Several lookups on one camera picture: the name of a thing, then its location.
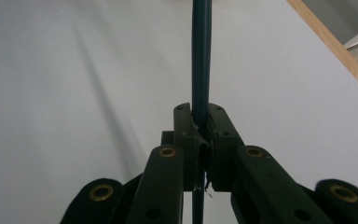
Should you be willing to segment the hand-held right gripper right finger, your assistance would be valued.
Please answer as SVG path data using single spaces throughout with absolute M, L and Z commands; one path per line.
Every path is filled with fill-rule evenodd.
M 240 224 L 333 224 L 270 153 L 243 143 L 223 107 L 209 105 L 208 132 L 208 180 L 231 194 Z

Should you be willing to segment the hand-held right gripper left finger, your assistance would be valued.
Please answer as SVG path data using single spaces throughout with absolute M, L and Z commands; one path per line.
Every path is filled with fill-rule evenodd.
M 192 224 L 203 224 L 208 154 L 190 104 L 176 106 L 173 129 L 162 133 L 161 144 L 150 153 L 126 224 L 182 224 L 186 191 L 192 195 Z

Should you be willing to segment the white board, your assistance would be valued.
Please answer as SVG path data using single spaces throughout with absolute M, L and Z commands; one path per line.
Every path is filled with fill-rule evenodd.
M 0 0 L 0 224 L 145 168 L 191 98 L 191 0 Z M 210 99 L 299 184 L 358 187 L 358 82 L 287 0 L 213 0 Z

